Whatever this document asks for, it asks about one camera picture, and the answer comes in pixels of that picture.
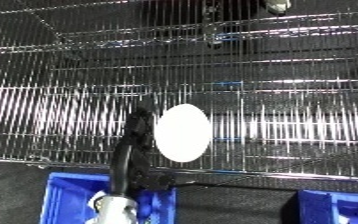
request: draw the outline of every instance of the dark background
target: dark background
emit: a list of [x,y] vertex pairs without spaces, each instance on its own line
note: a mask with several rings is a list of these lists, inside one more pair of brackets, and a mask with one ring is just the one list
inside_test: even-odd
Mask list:
[[[97,170],[39,169],[0,163],[0,224],[39,221],[48,174],[103,172]],[[197,186],[180,187],[177,223],[299,223],[295,189],[358,192],[358,184],[235,176],[178,175],[178,183],[198,180]]]

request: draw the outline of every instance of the wire mesh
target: wire mesh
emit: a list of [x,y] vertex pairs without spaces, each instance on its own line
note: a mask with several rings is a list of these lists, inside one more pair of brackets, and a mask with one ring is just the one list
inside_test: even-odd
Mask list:
[[210,148],[154,167],[358,178],[358,1],[263,5],[0,0],[0,161],[105,167],[134,108],[190,103]]

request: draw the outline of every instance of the blue plastic container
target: blue plastic container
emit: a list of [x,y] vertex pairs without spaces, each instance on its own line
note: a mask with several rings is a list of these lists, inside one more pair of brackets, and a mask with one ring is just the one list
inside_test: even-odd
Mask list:
[[358,224],[358,194],[300,191],[299,202],[303,224]]
[[[95,193],[107,192],[107,175],[52,173],[49,176],[41,224],[83,224],[96,217],[87,206]],[[138,201],[139,223],[173,224],[176,207],[176,191],[143,191]]]

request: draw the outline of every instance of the wire shelf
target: wire shelf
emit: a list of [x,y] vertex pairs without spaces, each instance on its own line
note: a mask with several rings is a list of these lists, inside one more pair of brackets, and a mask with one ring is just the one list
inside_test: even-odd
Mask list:
[[0,161],[106,167],[137,106],[190,103],[211,146],[155,168],[358,179],[358,1],[263,5],[0,0]]

